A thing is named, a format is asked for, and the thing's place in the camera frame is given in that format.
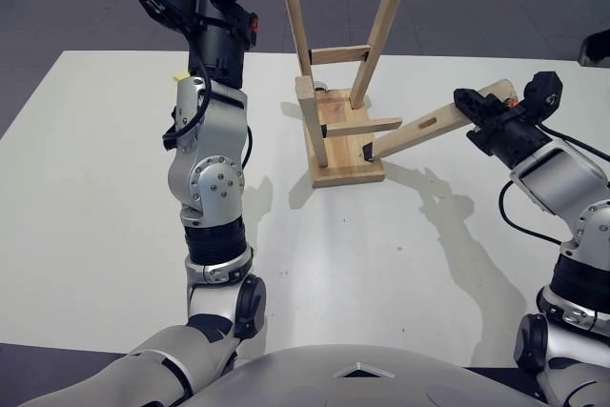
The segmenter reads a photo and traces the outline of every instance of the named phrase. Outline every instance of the black cable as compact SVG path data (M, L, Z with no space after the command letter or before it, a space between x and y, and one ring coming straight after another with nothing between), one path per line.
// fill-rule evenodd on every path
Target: black cable
M573 145L576 145L577 147L580 147L583 150L587 150L591 154L594 154L595 156L603 159L604 161L610 162L610 154L606 154L604 152L601 152L597 148L593 148L591 145L587 145L586 143L581 142L580 140L578 140L578 139L576 139L574 137L566 135L565 133L553 131L552 129L547 128L546 126L544 126L542 123L539 123L538 127L540 128L541 131L546 132L549 135L553 135L553 136L555 136L557 138L560 138L561 140L565 140L566 142L571 143Z
M248 159L250 159L250 154L252 154L253 142L252 130L250 129L250 126L248 126L248 150L246 150L246 157L244 157L244 160L241 163L242 169L245 169L246 164L248 164Z
M191 118L191 121L189 121L187 124L185 124L178 131L165 133L163 135L163 140L166 140L166 141L167 140L176 140L178 137L181 137L182 135L184 135L185 133L190 131L192 128L194 128L197 125L197 123L199 121L201 121L201 118L203 118L203 115L205 114L206 110L208 109L208 105L210 105L210 99L212 97L212 80L210 79L208 70L206 69L206 66L203 64L203 60L201 59L201 56L196 51L194 42L189 38L187 38L187 40L189 41L189 45L191 46L191 53L195 56L195 58L198 61L197 64L199 65L199 69L201 69L201 77L203 78L203 82L205 83L206 87L205 87L205 90L203 91L203 97L201 99L201 103L199 104L199 108L197 109L197 112L194 114L194 117Z
M549 237L548 235L544 235L544 234L540 234L540 233L535 233L534 231L530 231L529 229L522 228L518 224L515 224L513 221L511 221L511 219L507 216L506 211L504 210L504 196L506 195L506 192L512 185L513 185L512 181L509 181L508 183L506 183L504 185L504 187L502 188L502 191L499 192L499 196L498 196L499 214L502 215L502 219L504 220L504 222L506 224L508 224L511 228L521 231L524 234L531 235L532 237L541 238L542 240L546 240L547 242L551 242L556 245L561 245L561 242L559 240L557 240L556 238Z

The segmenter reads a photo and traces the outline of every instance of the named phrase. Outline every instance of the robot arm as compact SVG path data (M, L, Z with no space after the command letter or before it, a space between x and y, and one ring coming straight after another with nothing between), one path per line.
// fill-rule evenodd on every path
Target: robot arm
M236 0L139 0L149 16L180 31L190 77L178 83L174 123L163 136L176 149L169 172L185 228L188 322L165 329L99 374L28 406L174 406L219 378L243 339L264 322L265 284L249 274L241 195L247 122L244 51L257 17Z
M559 107L554 72L537 73L509 108L493 95L456 90L457 108L475 124L468 137L511 169L513 183L573 238L560 245L540 314L520 323L518 366L537 376L552 405L604 405L610 398L610 189L603 170L540 123Z

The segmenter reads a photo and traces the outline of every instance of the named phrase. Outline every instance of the wood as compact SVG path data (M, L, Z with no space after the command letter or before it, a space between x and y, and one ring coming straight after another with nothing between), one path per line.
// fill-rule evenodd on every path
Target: wood
M402 118L380 118L368 121L345 121L326 125L326 138L341 135L358 135L361 133L392 131L402 124Z
M290 19L290 29L293 32L293 40L295 41L296 56L298 57L298 65L301 68L301 75L312 75L312 63L309 58L309 47L307 46L307 37L305 35L305 26L303 25L303 14L301 13L301 4L298 0L285 0L288 18Z
M324 124L366 123L369 120L366 108L352 110L350 90L317 91L315 96L319 118ZM309 171L314 188L369 183L382 181L385 178L380 160L367 162L362 157L362 145L373 141L371 133L327 138L328 167L320 167L315 159L309 131L304 129L304 132Z
M335 62L364 61L369 54L369 45L354 47L334 47L312 50L312 65L334 64Z
M352 86L350 103L353 109L359 109L364 104L364 95L369 88L373 72L379 60L379 56L385 46L385 41L390 33L390 28L397 14L400 0L381 0L375 16L375 22L369 35L368 45L371 46L366 61L360 64L356 80Z
M508 80L499 80L493 85L478 90L478 92L483 96L492 93L503 101L518 99L513 84ZM470 122L470 119L458 110L456 104L446 105L404 125L397 131L374 140L372 157L380 159L390 154L401 152L426 140L466 126Z
M295 79L295 90L298 104L303 112L303 123L309 134L314 152L314 160L317 166L327 167L328 158L324 137L320 128L320 118L317 113L317 102L315 101L314 80L311 76L298 76Z

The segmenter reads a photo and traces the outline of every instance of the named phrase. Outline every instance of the white table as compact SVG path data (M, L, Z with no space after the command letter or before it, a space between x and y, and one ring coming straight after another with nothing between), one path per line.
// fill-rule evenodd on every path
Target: white table
M0 141L0 341L128 352L184 322L186 246L160 135L185 63L184 52L64 52ZM610 72L576 63L384 56L371 114L409 121L455 88L509 78L522 91L542 70L565 86L548 125L610 150ZM501 221L508 171L462 129L389 157L382 183L313 191L296 73L294 55L247 55L245 220L268 322L242 355L344 342L513 365L519 321L557 248ZM356 64L315 68L331 88L355 74ZM517 190L507 208L567 236Z

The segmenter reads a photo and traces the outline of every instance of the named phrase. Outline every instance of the gray floor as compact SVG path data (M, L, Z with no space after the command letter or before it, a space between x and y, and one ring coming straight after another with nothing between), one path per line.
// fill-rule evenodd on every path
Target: gray floor
M378 0L301 2L310 46L319 48L364 43ZM243 4L260 16L256 51L293 51L283 0ZM135 0L0 0L0 7L0 135L63 50L186 49ZM609 27L608 0L403 0L385 52L573 60L585 35ZM113 357L83 356L79 367L88 369L75 375L72 354L0 344L0 406L93 373ZM36 367L40 379L10 377L19 373L15 364L21 374Z

